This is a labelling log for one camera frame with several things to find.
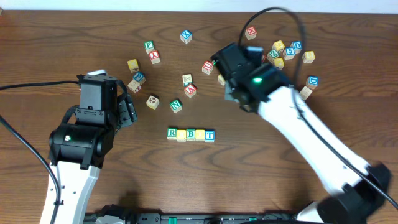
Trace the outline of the green R block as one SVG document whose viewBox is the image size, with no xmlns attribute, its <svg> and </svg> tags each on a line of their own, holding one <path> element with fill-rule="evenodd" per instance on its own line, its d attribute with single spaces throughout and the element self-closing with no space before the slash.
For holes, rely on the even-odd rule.
<svg viewBox="0 0 398 224">
<path fill-rule="evenodd" d="M 177 138 L 177 128 L 168 128 L 167 129 L 167 139 L 168 140 L 176 140 Z"/>
</svg>

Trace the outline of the blue T block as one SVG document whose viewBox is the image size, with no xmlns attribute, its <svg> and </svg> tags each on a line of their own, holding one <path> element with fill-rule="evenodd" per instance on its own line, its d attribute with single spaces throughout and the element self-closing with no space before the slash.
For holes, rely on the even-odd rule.
<svg viewBox="0 0 398 224">
<path fill-rule="evenodd" d="M 205 131 L 205 142 L 214 142 L 215 141 L 215 131 L 214 130 L 206 130 Z"/>
</svg>

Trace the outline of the yellow J block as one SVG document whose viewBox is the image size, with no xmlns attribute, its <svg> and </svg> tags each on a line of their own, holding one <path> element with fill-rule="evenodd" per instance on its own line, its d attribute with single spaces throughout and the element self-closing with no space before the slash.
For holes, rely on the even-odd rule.
<svg viewBox="0 0 398 224">
<path fill-rule="evenodd" d="M 196 141 L 205 141 L 205 130 L 204 129 L 196 129 L 195 130 L 195 140 Z"/>
</svg>

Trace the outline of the green B block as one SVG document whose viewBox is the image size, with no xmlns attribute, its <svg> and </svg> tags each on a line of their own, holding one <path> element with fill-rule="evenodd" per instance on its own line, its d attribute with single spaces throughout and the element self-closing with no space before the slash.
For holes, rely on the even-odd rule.
<svg viewBox="0 0 398 224">
<path fill-rule="evenodd" d="M 187 141 L 196 141 L 196 130 L 195 129 L 187 129 L 186 130 L 186 140 Z"/>
</svg>

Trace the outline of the yellow O block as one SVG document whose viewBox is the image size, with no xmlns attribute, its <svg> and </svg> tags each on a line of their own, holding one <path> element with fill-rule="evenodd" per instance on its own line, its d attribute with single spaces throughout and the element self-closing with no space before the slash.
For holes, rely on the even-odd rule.
<svg viewBox="0 0 398 224">
<path fill-rule="evenodd" d="M 187 141 L 187 131 L 185 129 L 178 129 L 176 133 L 176 140 L 178 142 L 186 142 Z"/>
</svg>

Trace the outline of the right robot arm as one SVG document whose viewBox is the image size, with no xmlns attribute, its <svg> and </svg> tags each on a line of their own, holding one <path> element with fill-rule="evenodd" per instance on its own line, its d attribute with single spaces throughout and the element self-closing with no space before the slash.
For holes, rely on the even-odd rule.
<svg viewBox="0 0 398 224">
<path fill-rule="evenodd" d="M 295 215 L 299 223 L 366 223 L 386 200 L 391 173 L 344 145 L 306 105 L 287 76 L 261 62 L 260 47 L 235 43 L 211 59 L 242 110 L 273 125 L 310 164 L 329 196 Z"/>
</svg>

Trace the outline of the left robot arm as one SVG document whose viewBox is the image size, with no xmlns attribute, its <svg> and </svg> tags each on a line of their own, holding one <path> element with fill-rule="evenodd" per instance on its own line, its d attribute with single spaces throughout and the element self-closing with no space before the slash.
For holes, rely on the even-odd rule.
<svg viewBox="0 0 398 224">
<path fill-rule="evenodd" d="M 123 81 L 105 70 L 78 76 L 80 102 L 49 137 L 50 168 L 41 223 L 83 223 L 89 197 L 116 133 L 137 121 Z"/>
</svg>

